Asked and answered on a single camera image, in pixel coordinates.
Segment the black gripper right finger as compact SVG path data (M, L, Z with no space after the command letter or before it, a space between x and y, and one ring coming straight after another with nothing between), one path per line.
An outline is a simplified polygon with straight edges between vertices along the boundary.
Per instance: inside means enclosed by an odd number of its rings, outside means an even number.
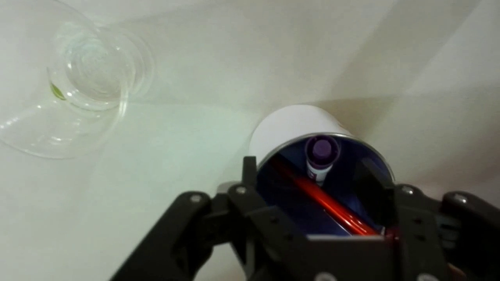
M461 191L430 198L365 161L365 208L397 248L404 281L500 281L500 209Z

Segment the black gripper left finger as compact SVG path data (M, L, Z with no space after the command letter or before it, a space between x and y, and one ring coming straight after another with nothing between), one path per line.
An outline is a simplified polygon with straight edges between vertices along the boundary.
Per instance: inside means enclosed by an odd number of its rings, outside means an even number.
M257 159L225 194L185 192L146 234L111 281L194 281L218 245L230 244L247 281L311 281L307 239L257 194Z

